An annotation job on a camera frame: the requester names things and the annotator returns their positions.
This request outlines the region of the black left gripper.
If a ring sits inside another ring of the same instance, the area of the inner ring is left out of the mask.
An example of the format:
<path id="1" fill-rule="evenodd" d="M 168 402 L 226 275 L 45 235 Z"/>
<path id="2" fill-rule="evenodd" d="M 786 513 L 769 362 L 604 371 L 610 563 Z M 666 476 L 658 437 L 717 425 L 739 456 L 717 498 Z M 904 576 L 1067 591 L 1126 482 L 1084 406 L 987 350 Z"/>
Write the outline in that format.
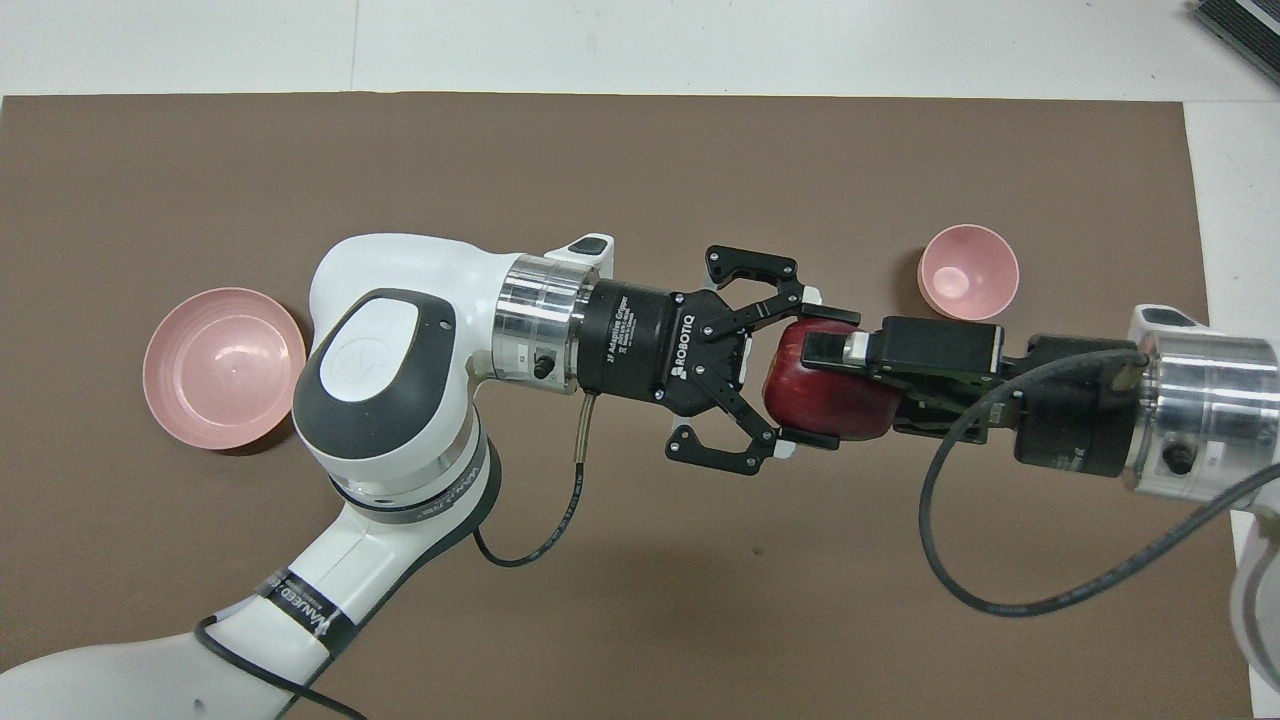
<path id="1" fill-rule="evenodd" d="M 742 387 L 742 334 L 790 316 L 858 327 L 861 315 L 824 305 L 818 288 L 800 282 L 791 258 L 712 245 L 705 266 L 714 291 L 751 281 L 772 286 L 774 295 L 730 310 L 709 290 L 676 293 L 600 281 L 582 313 L 582 387 L 659 404 L 678 415 L 668 437 L 668 459 L 676 462 L 756 474 L 765 460 L 787 457 L 799 445 L 835 451 L 837 436 L 774 428 L 736 391 Z M 727 386 L 699 386 L 708 379 Z M 731 452 L 700 441 L 691 416 L 714 406 L 746 433 L 746 448 Z"/>

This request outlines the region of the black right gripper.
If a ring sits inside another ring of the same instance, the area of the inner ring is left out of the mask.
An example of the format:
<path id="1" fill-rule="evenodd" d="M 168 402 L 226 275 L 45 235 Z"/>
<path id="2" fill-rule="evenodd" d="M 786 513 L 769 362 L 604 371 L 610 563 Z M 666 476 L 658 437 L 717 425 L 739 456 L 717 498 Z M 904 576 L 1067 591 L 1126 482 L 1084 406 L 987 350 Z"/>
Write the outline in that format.
<path id="1" fill-rule="evenodd" d="M 1021 361 L 1002 357 L 1004 328 L 913 316 L 887 316 L 876 332 L 812 331 L 801 364 L 864 375 L 893 374 L 902 397 L 893 430 L 943 438 L 952 424 L 986 393 L 1020 374 Z M 1097 477 L 1117 477 L 1135 432 L 1137 382 L 1146 369 L 1125 365 L 1071 369 L 1021 392 L 1015 425 L 1019 462 Z"/>

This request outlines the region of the red apple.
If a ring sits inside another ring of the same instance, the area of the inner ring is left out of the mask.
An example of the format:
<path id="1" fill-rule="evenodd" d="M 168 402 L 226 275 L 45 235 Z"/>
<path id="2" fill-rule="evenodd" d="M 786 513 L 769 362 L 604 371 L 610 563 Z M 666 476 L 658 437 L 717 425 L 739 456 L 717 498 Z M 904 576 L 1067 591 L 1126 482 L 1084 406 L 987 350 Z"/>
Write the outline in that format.
<path id="1" fill-rule="evenodd" d="M 902 391 L 865 377 L 804 366 L 803 346 L 810 332 L 851 334 L 859 329 L 819 318 L 790 324 L 763 383 L 762 397 L 771 418 L 781 427 L 841 441 L 882 437 L 892 427 Z"/>

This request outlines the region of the pink bowl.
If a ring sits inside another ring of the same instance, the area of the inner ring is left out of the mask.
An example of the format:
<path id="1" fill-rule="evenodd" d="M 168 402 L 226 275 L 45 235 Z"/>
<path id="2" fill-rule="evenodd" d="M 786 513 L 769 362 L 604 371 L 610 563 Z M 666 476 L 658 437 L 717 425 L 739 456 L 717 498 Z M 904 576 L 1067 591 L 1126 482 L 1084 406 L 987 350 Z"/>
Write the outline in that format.
<path id="1" fill-rule="evenodd" d="M 1018 295 L 1021 268 L 1000 233 L 977 224 L 951 225 L 923 249 L 916 284 L 938 314 L 986 322 L 1004 313 Z"/>

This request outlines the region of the pink plate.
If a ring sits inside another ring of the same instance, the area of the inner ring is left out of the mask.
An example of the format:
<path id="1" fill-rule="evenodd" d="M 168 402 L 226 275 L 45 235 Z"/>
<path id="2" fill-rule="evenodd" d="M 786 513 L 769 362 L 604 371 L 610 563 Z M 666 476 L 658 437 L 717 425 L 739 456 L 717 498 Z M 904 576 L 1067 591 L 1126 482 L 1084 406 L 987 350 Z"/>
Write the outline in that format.
<path id="1" fill-rule="evenodd" d="M 289 415 L 305 360 L 298 323 L 276 300 L 241 287 L 206 290 L 172 309 L 152 333 L 143 397 L 174 439 L 241 448 Z"/>

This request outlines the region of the brown table mat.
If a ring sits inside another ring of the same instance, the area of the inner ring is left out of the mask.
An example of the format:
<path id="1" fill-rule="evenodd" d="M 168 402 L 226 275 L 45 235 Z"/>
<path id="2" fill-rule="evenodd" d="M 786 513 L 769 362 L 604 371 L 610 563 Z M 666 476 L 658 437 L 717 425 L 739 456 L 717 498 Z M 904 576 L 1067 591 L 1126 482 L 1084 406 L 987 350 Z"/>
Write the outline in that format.
<path id="1" fill-rule="evenodd" d="M 340 501 L 298 438 L 175 442 L 141 364 L 220 286 L 305 315 L 370 232 L 540 254 L 590 232 L 622 281 L 701 283 L 712 243 L 797 259 L 824 300 L 927 315 L 941 229 L 1004 234 L 1002 316 L 1126 333 L 1208 318 L 1172 104 L 280 94 L 6 97 L 0 110 L 0 673 L 183 633 L 294 559 Z M 934 445 L 800 448 L 754 478 L 671 462 L 669 414 L 603 398 L 562 542 L 526 568 L 458 544 L 320 688 L 371 720 L 877 720 L 1251 712 L 1215 520 L 1101 597 L 1028 621 L 943 591 L 916 502 Z"/>

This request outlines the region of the dark ribbed metal object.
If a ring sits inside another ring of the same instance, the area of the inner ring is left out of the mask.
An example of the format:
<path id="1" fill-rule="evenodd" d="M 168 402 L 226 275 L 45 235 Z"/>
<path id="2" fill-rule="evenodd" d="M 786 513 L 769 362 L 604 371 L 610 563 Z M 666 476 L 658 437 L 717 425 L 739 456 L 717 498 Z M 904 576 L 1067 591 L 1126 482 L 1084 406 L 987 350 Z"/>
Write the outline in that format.
<path id="1" fill-rule="evenodd" d="M 1280 86 L 1280 0 L 1193 0 L 1190 15 Z"/>

